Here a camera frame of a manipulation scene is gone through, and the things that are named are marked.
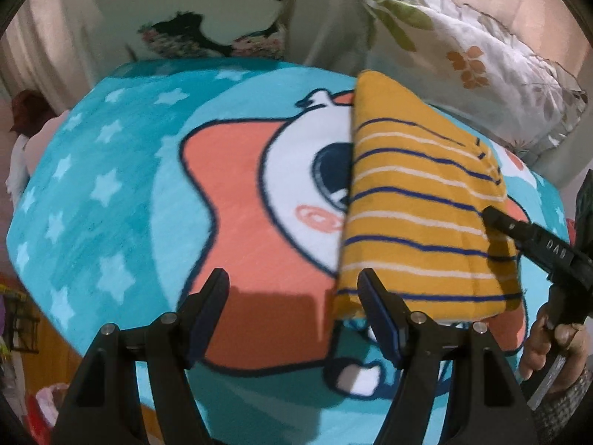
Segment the person's right hand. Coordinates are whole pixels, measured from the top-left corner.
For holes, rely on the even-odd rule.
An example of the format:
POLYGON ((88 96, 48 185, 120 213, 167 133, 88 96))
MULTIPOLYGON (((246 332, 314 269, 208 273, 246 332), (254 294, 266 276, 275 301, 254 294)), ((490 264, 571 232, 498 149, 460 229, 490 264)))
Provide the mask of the person's right hand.
POLYGON ((535 372, 541 371, 552 357, 552 347, 556 346, 566 362, 549 389, 553 397, 566 392, 583 375, 589 356, 590 336, 582 323, 559 324, 551 334, 548 329, 549 306, 544 304, 537 314, 519 364, 520 376, 528 381, 535 372))

